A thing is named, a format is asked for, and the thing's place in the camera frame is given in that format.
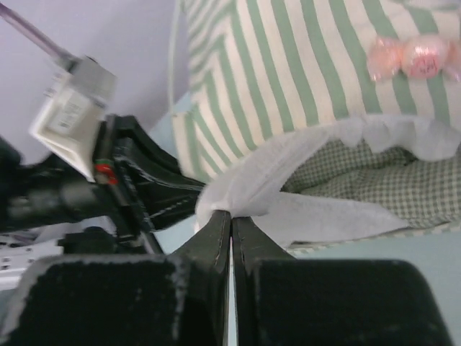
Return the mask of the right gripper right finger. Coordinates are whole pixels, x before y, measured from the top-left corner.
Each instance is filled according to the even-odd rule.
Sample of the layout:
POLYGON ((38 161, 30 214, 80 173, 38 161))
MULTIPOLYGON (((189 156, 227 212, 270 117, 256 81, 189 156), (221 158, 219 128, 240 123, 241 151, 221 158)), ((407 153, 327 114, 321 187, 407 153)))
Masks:
POLYGON ((394 259, 296 259, 232 222, 240 345, 451 345, 424 276, 394 259))

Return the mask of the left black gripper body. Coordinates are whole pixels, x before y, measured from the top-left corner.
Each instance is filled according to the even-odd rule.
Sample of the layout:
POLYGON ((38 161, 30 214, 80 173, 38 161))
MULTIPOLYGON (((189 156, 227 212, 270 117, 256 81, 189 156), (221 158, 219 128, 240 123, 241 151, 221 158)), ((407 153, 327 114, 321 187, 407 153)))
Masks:
POLYGON ((1 141, 1 232, 59 223, 78 223, 106 216, 115 225, 109 237, 114 253, 142 253, 140 226, 133 200, 116 167, 116 143, 128 128, 137 128, 132 115, 109 115, 99 126, 90 151, 90 182, 56 154, 31 165, 7 141, 1 141))

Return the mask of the green checked cushion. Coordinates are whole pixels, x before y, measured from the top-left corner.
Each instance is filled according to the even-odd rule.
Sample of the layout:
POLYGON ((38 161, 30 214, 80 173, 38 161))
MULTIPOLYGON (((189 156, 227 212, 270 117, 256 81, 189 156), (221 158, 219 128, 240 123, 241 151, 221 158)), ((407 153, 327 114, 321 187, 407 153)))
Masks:
POLYGON ((412 228, 460 219, 460 155, 422 161, 403 148, 374 154, 365 142, 327 143, 301 164, 282 191, 376 203, 412 228))

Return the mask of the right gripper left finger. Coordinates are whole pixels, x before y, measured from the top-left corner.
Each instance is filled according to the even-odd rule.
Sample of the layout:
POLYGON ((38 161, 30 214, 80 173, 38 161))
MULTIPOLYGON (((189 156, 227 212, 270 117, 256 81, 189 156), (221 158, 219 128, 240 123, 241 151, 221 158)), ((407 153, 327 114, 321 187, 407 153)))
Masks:
POLYGON ((3 345, 225 345, 231 217, 168 255, 45 257, 24 273, 3 345))

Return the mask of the striped green white pet tent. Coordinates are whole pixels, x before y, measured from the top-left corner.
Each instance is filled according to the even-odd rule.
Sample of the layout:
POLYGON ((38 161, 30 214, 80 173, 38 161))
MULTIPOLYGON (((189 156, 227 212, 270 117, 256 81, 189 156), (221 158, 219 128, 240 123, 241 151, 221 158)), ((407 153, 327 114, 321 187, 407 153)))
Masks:
POLYGON ((182 173, 205 183, 196 229, 224 210, 278 244, 423 236, 376 203, 284 192, 327 143, 422 161, 460 155, 460 67, 400 63, 430 38, 460 48, 457 1, 180 1, 191 107, 172 118, 182 173))

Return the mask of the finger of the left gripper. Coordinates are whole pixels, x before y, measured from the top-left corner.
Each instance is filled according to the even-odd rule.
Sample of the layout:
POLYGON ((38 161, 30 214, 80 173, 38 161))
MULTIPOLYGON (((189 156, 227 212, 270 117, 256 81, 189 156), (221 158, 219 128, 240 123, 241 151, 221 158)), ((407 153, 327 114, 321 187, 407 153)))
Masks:
POLYGON ((204 184, 182 175, 177 160, 141 128, 134 116, 115 117, 115 164, 152 231, 194 214, 204 184))

